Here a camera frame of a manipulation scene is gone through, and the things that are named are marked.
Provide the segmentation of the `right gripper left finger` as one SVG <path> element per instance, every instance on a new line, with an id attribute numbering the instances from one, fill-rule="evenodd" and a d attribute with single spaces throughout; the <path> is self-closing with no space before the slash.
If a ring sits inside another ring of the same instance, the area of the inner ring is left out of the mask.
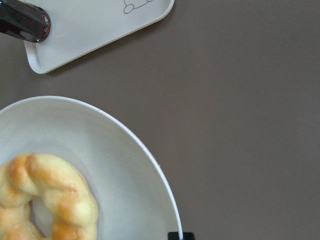
<path id="1" fill-rule="evenodd" d="M 178 232 L 169 232 L 167 234 L 168 240 L 179 240 L 179 233 Z"/>

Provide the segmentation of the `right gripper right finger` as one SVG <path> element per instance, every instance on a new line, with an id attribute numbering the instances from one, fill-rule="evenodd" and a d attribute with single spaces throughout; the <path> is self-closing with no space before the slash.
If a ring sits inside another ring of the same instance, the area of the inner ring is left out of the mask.
<path id="1" fill-rule="evenodd" d="M 183 232 L 183 240 L 195 240 L 193 232 Z"/>

